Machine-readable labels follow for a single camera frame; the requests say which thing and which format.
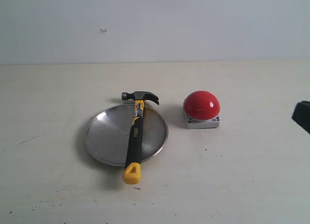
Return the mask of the yellow black claw hammer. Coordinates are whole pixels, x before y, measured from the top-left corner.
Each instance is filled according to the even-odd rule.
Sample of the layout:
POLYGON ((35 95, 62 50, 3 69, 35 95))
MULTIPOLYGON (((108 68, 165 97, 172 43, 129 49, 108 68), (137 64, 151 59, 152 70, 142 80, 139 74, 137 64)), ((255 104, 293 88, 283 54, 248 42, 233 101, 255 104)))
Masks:
POLYGON ((141 151, 145 101, 152 101, 158 105, 159 98, 155 94, 147 91, 122 93, 122 100, 126 101, 130 99, 134 101, 134 112, 122 179, 125 184, 135 185, 141 180, 141 151))

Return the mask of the red dome push button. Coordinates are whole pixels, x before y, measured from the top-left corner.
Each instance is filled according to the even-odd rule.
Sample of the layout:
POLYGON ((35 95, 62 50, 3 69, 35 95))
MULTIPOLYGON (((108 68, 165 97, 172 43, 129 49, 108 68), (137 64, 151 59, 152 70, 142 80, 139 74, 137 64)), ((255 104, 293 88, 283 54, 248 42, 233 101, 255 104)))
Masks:
POLYGON ((220 124, 220 103, 208 91, 195 91, 183 102, 187 129, 218 128, 220 124))

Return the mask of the round steel plate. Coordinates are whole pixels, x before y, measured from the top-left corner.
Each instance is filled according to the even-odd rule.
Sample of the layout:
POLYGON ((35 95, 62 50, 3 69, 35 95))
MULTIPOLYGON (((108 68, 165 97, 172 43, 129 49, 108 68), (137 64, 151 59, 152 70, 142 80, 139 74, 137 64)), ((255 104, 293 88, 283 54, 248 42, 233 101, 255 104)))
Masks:
MULTIPOLYGON (((86 149, 93 158, 107 165, 124 167, 133 112, 133 104, 117 105, 102 111, 89 123, 84 140, 86 149)), ((145 107, 142 162, 162 150, 168 134, 168 125, 160 113, 145 107)))

